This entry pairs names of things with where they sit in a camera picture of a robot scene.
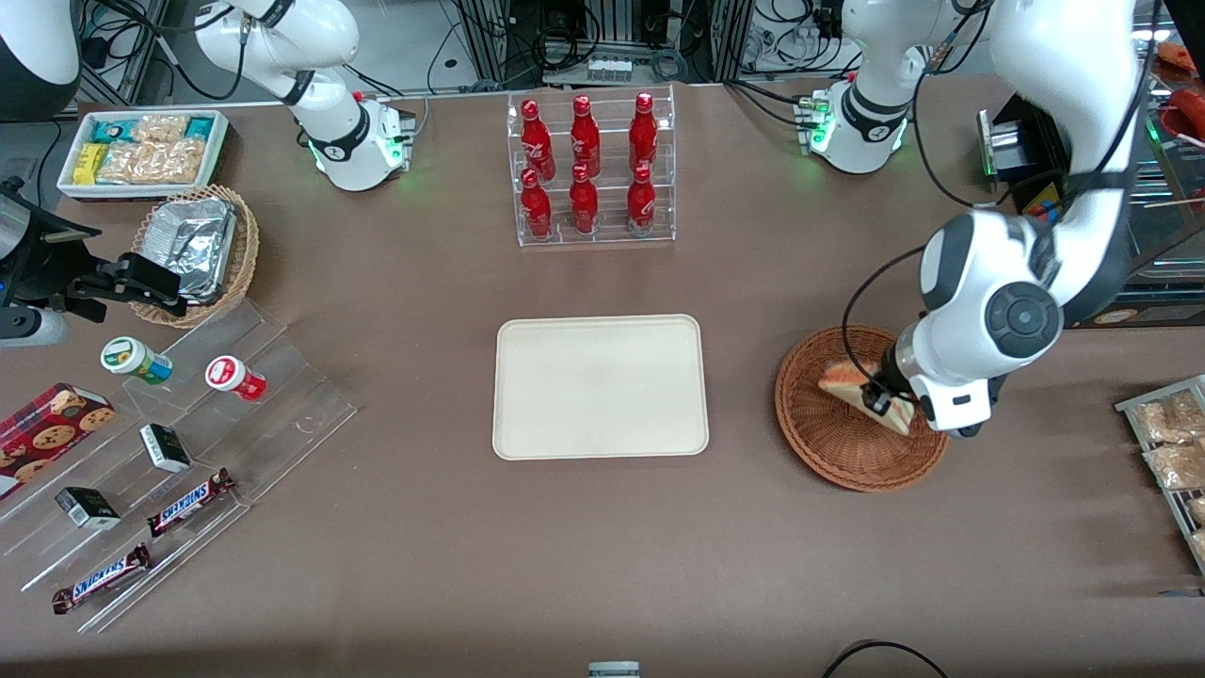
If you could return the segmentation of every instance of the brown table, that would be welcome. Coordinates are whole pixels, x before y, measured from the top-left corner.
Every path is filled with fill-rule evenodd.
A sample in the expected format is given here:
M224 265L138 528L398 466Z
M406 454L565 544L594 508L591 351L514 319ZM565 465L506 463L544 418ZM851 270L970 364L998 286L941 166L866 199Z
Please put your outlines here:
M1205 372L1205 331L1069 334L918 487L835 488L778 432L778 362L959 207L911 142L846 176L721 87L676 92L678 241L612 252L516 246L505 95L435 101L415 170L364 194L315 171L283 107L228 108L224 182L263 230L251 295L365 408L102 635L58 624L0 560L0 674L552 677L631 658L651 678L799 677L868 637L954 677L1199 672L1205 602L1153 594L1200 580L1110 406ZM1007 94L992 77L925 87L935 165L965 194L982 195L965 181L974 112ZM114 254L146 210L59 211ZM915 264L892 271L857 319L904 326L916 284ZM499 325L657 312L703 326L706 452L494 456ZM128 308L72 324L60 347L0 354L0 412L55 381L116 389L95 359L114 334L175 336ZM887 653L840 676L927 674Z

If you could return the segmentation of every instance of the red bottle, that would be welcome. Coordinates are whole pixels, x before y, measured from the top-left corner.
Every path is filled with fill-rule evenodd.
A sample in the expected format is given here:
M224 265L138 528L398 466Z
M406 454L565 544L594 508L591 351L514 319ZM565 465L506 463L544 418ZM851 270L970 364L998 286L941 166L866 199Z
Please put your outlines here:
M531 230L531 237L547 240L552 237L552 202L548 194L540 185L540 177L531 167L525 167L519 175L523 181L523 193L519 201L523 202L523 217Z
M569 200L574 204L574 228L582 235L593 235L599 225L599 191L590 181L589 169L582 163L574 165Z
M528 166L534 169L540 181L547 183L557 176L557 161L552 159L552 135L548 125L540 119L540 106L528 99L521 106L523 111L523 154Z
M569 130L574 143L574 163L586 165L592 177L602 171L602 145L599 123L590 113L589 96L574 96L574 126Z
M653 202L657 190L649 183L653 171L648 163L636 165L635 181L628 188L628 230L636 237L648 235L653 228Z
M628 164L633 172L641 161L653 165L657 159L657 120L653 119L653 95L647 92L636 94L636 117L631 118L628 129L628 143L631 148Z

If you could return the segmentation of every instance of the small black box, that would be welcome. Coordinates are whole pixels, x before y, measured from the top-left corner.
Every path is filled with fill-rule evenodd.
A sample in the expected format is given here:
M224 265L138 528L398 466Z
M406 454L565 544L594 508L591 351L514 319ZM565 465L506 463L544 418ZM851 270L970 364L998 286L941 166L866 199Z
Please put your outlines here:
M54 501L80 527L110 530L122 520L105 496L92 488L64 488L54 495Z
M151 464L155 465L157 468L172 473L189 470L192 461L189 461L188 453L175 430L161 424L148 424L142 428L140 434L142 435L142 447L147 449Z

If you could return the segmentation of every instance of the white container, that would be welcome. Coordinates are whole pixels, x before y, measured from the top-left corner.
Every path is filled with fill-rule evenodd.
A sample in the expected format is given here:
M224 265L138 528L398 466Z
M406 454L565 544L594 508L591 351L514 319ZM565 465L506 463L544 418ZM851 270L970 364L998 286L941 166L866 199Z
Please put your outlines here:
M142 184L117 184L96 183L80 184L71 181L75 172L76 161L80 159L80 148L92 140L96 123L114 120L127 120L145 114L188 116L194 118L213 118L213 126L210 129L210 137L205 141L205 154L201 155L201 167L196 171L196 179L192 183L142 183ZM80 120L80 129L71 141L71 149L67 159L59 171L58 187L64 195L76 200L153 200L166 195L178 195L193 188L210 184L213 170L217 169L218 155L222 154L222 142L225 140L229 122L214 108L134 108L123 111L102 111L88 113Z
M498 330L504 460L696 455L707 437L693 317L512 319Z
M118 336L100 352L100 365L113 375L137 377L147 384L163 384L171 377L172 364L133 336Z

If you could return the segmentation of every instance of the display stand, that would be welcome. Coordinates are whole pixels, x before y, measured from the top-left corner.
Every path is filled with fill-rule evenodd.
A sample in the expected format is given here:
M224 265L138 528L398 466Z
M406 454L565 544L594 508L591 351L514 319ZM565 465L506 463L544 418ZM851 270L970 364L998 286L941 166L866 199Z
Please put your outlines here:
M631 185L631 167L628 164L628 128L635 114L636 94L653 95L653 117L657 118L657 158L652 166L652 184L657 190L653 226L648 235L637 237L628 230L628 188ZM511 94L507 101L506 142L511 158L511 189L515 194L515 223L519 246L529 244L640 244L674 240L677 235L675 185L677 182L674 114L674 88L648 87L590 90L590 108L598 120L602 146L602 171L594 177L599 193L599 225L593 235L582 235L574 228L574 213L569 201L569 188L574 183L574 153L569 130L574 124L574 106L563 96L548 90L523 95ZM557 161L557 176L543 184L552 200L552 237L536 240L531 236L523 217L519 194L523 184L519 172L527 166L523 155L523 117L519 104L534 99L540 104L540 117L552 134L552 155Z
M24 582L23 591L46 601L46 614L57 590L147 543L154 562L149 572L130 574L65 617L80 632L99 632L116 621L357 412L298 353L284 328L251 301L207 318L163 353L175 364L171 379L158 387L127 381L111 399L118 417L94 436L99 444L74 450L22 488L0 518L0 566ZM260 401L247 403L205 384L204 370L219 355L234 355L268 379ZM139 436L149 423L176 430L193 460L190 470L174 474L151 465ZM223 467L237 483L235 490L152 541L146 519ZM65 487L99 490L122 521L107 532L76 527L54 501Z
M1201 408L1203 412L1205 412L1205 376L1197 377L1194 379L1186 379L1185 382L1181 382L1178 384L1172 384L1171 387L1168 387L1165 389L1159 389L1158 391L1151 391L1145 396L1139 396L1138 399L1130 399L1129 401L1124 401L1113 406L1113 409L1125 415L1125 420L1129 423L1130 429L1134 431L1134 436L1138 438L1138 443L1139 446L1141 446L1144 453L1150 453L1151 450L1158 448L1163 443L1151 440L1150 435L1139 424L1138 418L1135 417L1135 411L1138 409L1139 406L1144 406L1147 403L1158 403L1164 399L1175 396L1182 391L1191 393L1193 395L1193 399L1195 399L1197 401L1197 406ZM1175 517L1176 525L1180 526L1180 532L1181 535L1183 535L1186 542L1188 541L1189 536L1193 532L1205 529L1205 526L1198 525L1197 521L1193 520L1192 514L1188 512L1188 502L1205 495L1205 491L1166 490L1162 488L1160 490L1163 491L1164 499L1168 500L1168 506L1171 507L1171 515ZM1188 550L1193 554L1193 560L1197 561L1197 568L1200 571L1203 576L1205 576L1205 560L1203 560L1201 556L1198 555L1198 553L1194 549L1189 548Z

